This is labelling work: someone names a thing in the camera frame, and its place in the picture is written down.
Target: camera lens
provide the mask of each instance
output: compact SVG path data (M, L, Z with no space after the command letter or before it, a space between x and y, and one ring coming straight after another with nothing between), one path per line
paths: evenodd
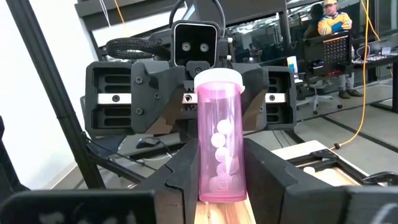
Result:
M209 45L207 45L207 44L201 44L201 45L200 45L200 50L201 50L202 52L207 52L207 51L209 50Z
M183 51L189 51L191 50L191 45L188 42L185 42L182 44L182 50Z

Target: table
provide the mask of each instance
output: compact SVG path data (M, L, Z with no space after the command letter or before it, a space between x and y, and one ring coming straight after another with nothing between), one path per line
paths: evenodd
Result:
M371 103L371 106L376 108L387 110L393 113L398 113L398 56L393 56L385 59L381 59L375 62L368 62L366 69L375 68L383 65L389 65L392 63L392 106L385 105L383 102ZM354 71L362 71L363 66L358 65L354 67Z
M296 157L308 155L311 152L319 151L322 149L327 149L326 146L318 141L309 141L294 146L285 147L282 149L274 150L273 153L285 160L293 159ZM357 169L362 174L368 176L363 170L357 168L347 160L341 158L346 163ZM315 175L321 180L327 180L325 175ZM344 179L344 185L354 184L349 178ZM243 202L228 203L228 204L216 204L210 203L205 205L203 202L197 203L197 210L195 214L195 224L253 224L256 223L254 220L254 215L251 210L250 201L246 199Z

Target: robot camera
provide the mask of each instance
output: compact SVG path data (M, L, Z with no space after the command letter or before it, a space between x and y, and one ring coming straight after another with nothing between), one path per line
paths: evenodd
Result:
M172 61L186 66L189 61L204 61L213 67L217 60L219 26L214 22L177 21L172 27Z

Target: floor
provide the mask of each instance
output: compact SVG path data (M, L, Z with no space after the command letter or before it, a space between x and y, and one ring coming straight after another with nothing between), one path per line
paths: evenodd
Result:
M366 89L366 103L386 100L391 97L391 80L372 83ZM332 147L334 143L345 142L350 139L361 121L362 98L342 100L342 109L334 105L321 103L318 107L318 115L312 113L310 105L303 105L297 111L298 123L295 133L304 141L317 140L322 144ZM372 106L366 106L366 119L361 130L361 135L353 141L341 147L336 153L352 162L368 174L382 171L398 173L398 153L391 149L398 147L398 115L383 111ZM137 151L137 140L143 136L130 136L123 142L120 153L131 154ZM263 131L246 135L268 150L275 150L291 146L296 142L283 131ZM175 142L176 137L168 138L167 142ZM146 164L158 168L170 159L168 156L159 156L145 160ZM139 164L118 159L118 162L133 169L143 176L150 176L152 170ZM132 183L118 178L107 170L101 170L101 174L108 188L127 188ZM86 188L84 182L78 188Z

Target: pink plastic container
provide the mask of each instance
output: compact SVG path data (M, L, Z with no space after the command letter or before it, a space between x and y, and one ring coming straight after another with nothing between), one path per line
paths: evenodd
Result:
M199 199L216 203L245 200L242 76L232 69L213 68L199 73L194 83L201 159Z

